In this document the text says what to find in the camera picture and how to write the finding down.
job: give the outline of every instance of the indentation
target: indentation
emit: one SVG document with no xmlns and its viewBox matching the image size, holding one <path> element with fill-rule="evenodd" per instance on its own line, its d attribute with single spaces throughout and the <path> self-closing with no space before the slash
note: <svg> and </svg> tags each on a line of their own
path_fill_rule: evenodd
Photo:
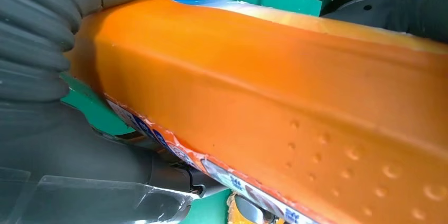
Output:
<svg viewBox="0 0 448 224">
<path fill-rule="evenodd" d="M 288 143 L 288 148 L 291 150 L 295 150 L 295 143 L 294 142 L 289 142 Z"/>
<path fill-rule="evenodd" d="M 362 150 L 360 147 L 351 147 L 349 149 L 347 149 L 346 154 L 348 156 L 348 158 L 357 161 L 359 159 L 361 159 L 362 157 Z"/>
<path fill-rule="evenodd" d="M 291 128 L 293 128 L 294 130 L 297 130 L 299 127 L 300 127 L 300 124 L 297 120 L 291 121 Z"/>
<path fill-rule="evenodd" d="M 320 163 L 322 161 L 322 155 L 321 154 L 315 154 L 313 156 L 313 162 L 314 163 Z"/>
<path fill-rule="evenodd" d="M 370 207 L 364 207 L 362 209 L 362 212 L 367 216 L 372 216 L 372 214 L 373 214 L 372 209 Z"/>
<path fill-rule="evenodd" d="M 308 180 L 314 182 L 316 180 L 316 176 L 314 174 L 308 174 Z"/>
<path fill-rule="evenodd" d="M 330 135 L 328 133 L 324 133 L 319 137 L 319 143 L 322 145 L 326 145 L 330 142 Z"/>
<path fill-rule="evenodd" d="M 384 198 L 385 196 L 387 196 L 387 189 L 384 187 L 378 187 L 374 190 L 375 195 L 379 198 Z"/>
<path fill-rule="evenodd" d="M 426 213 L 419 208 L 412 209 L 411 213 L 412 213 L 412 217 L 414 217 L 417 220 L 425 220 L 426 219 Z"/>
<path fill-rule="evenodd" d="M 341 177 L 345 178 L 345 179 L 350 179 L 353 177 L 353 170 L 351 169 L 346 169 L 344 171 L 341 172 Z"/>
<path fill-rule="evenodd" d="M 390 179 L 397 179 L 402 175 L 402 168 L 396 164 L 390 164 L 384 166 L 382 172 Z"/>
<path fill-rule="evenodd" d="M 423 187 L 423 192 L 434 201 L 443 201 L 448 196 L 448 189 L 441 185 L 427 185 Z"/>
<path fill-rule="evenodd" d="M 331 190 L 331 194 L 333 194 L 333 196 L 335 197 L 339 197 L 339 195 L 341 195 L 341 192 L 338 189 L 333 189 Z"/>
</svg>

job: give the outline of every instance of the machine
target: machine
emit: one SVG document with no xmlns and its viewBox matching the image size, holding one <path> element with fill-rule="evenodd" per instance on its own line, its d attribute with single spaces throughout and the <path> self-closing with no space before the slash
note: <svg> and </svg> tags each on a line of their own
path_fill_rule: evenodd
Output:
<svg viewBox="0 0 448 224">
<path fill-rule="evenodd" d="M 0 0 L 0 222 L 178 222 L 230 187 L 257 223 L 446 223 L 441 1 Z"/>
</svg>

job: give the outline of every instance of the gray plastic housing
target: gray plastic housing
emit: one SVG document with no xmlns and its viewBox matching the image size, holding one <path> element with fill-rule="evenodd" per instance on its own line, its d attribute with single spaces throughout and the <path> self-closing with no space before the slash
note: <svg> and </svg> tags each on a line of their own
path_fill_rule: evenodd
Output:
<svg viewBox="0 0 448 224">
<path fill-rule="evenodd" d="M 63 52 L 81 19 L 128 1 L 0 0 L 0 223 L 176 222 L 188 213 L 188 171 L 101 137 L 60 102 Z"/>
</svg>

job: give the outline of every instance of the clear plastic guard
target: clear plastic guard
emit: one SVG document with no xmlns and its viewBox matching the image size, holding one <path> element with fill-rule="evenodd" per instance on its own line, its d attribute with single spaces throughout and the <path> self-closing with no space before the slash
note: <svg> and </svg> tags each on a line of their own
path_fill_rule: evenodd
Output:
<svg viewBox="0 0 448 224">
<path fill-rule="evenodd" d="M 198 196 L 149 185 L 0 168 L 0 224 L 179 223 Z"/>
</svg>

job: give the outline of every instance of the printed label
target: printed label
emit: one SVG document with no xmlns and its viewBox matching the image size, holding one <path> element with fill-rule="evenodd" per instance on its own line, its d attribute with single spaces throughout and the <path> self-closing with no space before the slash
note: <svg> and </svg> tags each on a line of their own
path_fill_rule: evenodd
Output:
<svg viewBox="0 0 448 224">
<path fill-rule="evenodd" d="M 245 196 L 247 199 L 256 203 L 261 208 L 282 217 L 289 223 L 294 224 L 318 224 L 302 213 L 288 207 L 286 204 L 271 197 L 266 192 L 247 183 L 233 174 L 229 173 L 220 166 L 209 160 L 202 160 L 202 164 L 211 177 L 227 187 L 233 189 L 238 194 Z"/>
</svg>

